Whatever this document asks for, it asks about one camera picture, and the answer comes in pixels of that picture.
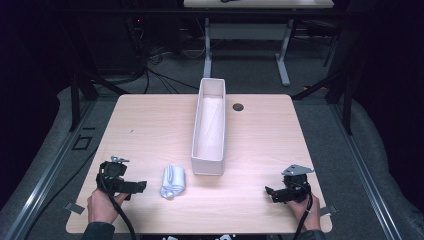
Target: background desk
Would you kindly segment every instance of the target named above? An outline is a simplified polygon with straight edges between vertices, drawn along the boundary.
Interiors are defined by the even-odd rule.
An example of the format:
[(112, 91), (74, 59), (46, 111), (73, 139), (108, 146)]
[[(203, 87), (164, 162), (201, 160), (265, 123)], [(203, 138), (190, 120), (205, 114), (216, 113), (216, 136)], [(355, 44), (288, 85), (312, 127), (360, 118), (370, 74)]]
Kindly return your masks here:
[[(77, 204), (87, 205), (99, 165), (111, 155), (130, 159), (126, 181), (147, 181), (123, 210), (138, 233), (249, 234), (295, 232), (290, 208), (272, 203), (264, 187), (284, 188), (281, 171), (293, 163), (313, 167), (291, 99), (287, 95), (227, 95), (226, 166), (222, 176), (192, 173), (190, 154), (197, 95), (123, 95), (93, 160)], [(233, 104), (244, 110), (236, 112)], [(164, 168), (182, 166), (186, 190), (173, 200), (160, 196)], [(315, 173), (314, 194), (325, 202)], [(81, 233), (87, 211), (72, 213), (67, 231)], [(118, 217), (116, 232), (128, 232)], [(332, 228), (329, 216), (322, 228)]]
[[(223, 3), (219, 0), (185, 0), (187, 8), (332, 8), (332, 0), (242, 0)], [(205, 19), (205, 68), (203, 77), (211, 77), (212, 54), (211, 39), (252, 39), (281, 40), (280, 52), (275, 54), (283, 86), (289, 86), (290, 80), (284, 64), (287, 46), (291, 35), (291, 22), (288, 24), (213, 24)]]

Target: gray carpet floor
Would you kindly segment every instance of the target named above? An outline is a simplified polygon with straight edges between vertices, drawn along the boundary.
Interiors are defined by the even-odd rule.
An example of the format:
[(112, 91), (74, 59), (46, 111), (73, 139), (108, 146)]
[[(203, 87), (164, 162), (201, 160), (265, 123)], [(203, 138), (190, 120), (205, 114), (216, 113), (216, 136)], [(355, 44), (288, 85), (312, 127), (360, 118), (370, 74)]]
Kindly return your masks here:
[[(213, 49), (212, 77), (224, 78), (227, 93), (261, 93), (294, 95), (327, 74), (322, 67), (328, 47), (295, 40), (290, 43), (286, 57), (286, 67), (291, 86), (283, 87), (279, 79), (274, 54), (278, 52), (277, 42), (228, 41), (221, 42)], [(199, 52), (188, 52), (192, 56)], [(164, 54), (158, 65), (149, 65), (152, 70), (179, 81), (198, 86), (203, 75), (203, 56), (189, 58), (185, 55)], [(147, 94), (169, 94), (163, 83), (150, 75)], [(193, 93), (197, 90), (169, 81), (178, 93)], [(89, 109), (83, 119), (77, 136), (89, 137), (91, 142), (86, 150), (73, 150), (69, 143), (71, 126), (70, 91), (65, 89), (58, 97), (61, 108), (56, 121), (47, 136), (33, 164), (16, 189), (14, 195), (0, 212), (0, 237), (9, 233), (19, 213), (30, 198), (37, 182), (51, 161), (56, 161), (58, 153), (69, 145), (64, 156), (64, 164), (47, 194), (46, 203), (65, 182), (82, 166), (86, 158), (100, 143), (108, 120), (113, 111), (117, 96), (102, 86), (96, 86), (101, 97), (95, 103), (87, 103), (81, 98), (82, 107)], [(146, 87), (146, 77), (120, 85), (131, 93), (142, 93)], [(329, 205), (339, 210), (333, 214), (333, 229), (327, 239), (387, 239), (387, 236), (370, 201), (366, 188), (359, 178), (352, 151), (345, 140), (343, 129), (338, 125), (334, 106), (323, 100), (326, 90), (319, 90), (308, 98), (295, 101), (295, 109), (314, 163), (318, 179)], [(414, 221), (422, 215), (414, 215), (415, 208), (403, 197), (396, 182), (388, 173), (387, 158), (379, 135), (364, 109), (354, 102), (352, 108), (353, 140), (368, 167), (387, 210), (403, 239), (424, 239), (422, 230)], [(81, 235), (69, 234), (65, 225), (69, 212), (63, 207), (74, 202), (81, 189), (90, 161), (81, 172), (47, 207), (32, 229), (29, 239), (79, 239)], [(128, 234), (116, 234), (115, 239), (129, 239)]]

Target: white box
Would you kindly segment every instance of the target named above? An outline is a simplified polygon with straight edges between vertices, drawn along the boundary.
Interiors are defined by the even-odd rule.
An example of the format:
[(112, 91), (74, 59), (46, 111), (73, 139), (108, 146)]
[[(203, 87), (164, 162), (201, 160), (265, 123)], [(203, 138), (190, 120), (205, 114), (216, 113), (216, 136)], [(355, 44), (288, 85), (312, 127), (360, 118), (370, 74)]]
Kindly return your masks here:
[(202, 79), (191, 151), (194, 174), (224, 174), (225, 97), (224, 79)]

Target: wooden tabletop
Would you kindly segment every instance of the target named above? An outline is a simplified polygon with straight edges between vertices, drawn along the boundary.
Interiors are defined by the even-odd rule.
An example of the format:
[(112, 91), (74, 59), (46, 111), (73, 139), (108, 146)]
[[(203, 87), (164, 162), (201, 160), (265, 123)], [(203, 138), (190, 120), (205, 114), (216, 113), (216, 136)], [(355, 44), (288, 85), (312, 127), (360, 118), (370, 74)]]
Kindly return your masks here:
[[(284, 187), (281, 171), (291, 164), (313, 168), (292, 101), (287, 95), (227, 94), (225, 172), (194, 175), (191, 146), (197, 95), (123, 95), (111, 116), (98, 152), (79, 194), (87, 205), (96, 188), (99, 166), (110, 156), (129, 159), (125, 181), (147, 181), (122, 208), (135, 232), (145, 234), (272, 234), (295, 232), (290, 208), (273, 203), (264, 187)], [(236, 112), (233, 104), (244, 110)], [(164, 168), (185, 169), (186, 190), (172, 200), (160, 195)], [(315, 173), (308, 174), (313, 193), (325, 201)], [(332, 228), (321, 218), (324, 232)], [(115, 232), (128, 232), (118, 217)], [(66, 229), (82, 233), (87, 210), (72, 213)]]
[(332, 0), (184, 0), (188, 8), (332, 8)]

